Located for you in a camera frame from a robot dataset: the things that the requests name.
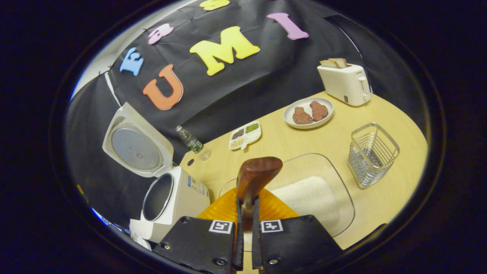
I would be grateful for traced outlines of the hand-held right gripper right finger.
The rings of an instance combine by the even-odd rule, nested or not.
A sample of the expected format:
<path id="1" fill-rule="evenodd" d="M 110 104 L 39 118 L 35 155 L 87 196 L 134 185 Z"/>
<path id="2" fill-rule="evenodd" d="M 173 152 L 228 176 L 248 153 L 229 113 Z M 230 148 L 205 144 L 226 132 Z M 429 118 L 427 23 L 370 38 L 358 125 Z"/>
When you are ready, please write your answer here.
<path id="1" fill-rule="evenodd" d="M 254 202 L 252 268 L 261 274 L 300 274 L 333 264 L 342 248 L 314 215 L 298 216 L 270 191 Z"/>

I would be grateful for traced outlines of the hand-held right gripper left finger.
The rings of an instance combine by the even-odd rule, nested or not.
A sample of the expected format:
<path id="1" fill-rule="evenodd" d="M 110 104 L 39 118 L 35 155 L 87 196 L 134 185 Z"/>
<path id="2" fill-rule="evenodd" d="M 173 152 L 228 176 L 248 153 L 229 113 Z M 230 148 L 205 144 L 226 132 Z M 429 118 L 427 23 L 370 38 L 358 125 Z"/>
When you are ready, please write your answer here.
<path id="1" fill-rule="evenodd" d="M 154 248 L 179 266 L 205 274 L 235 274 L 244 266 L 244 230 L 237 190 L 201 213 L 183 216 Z"/>

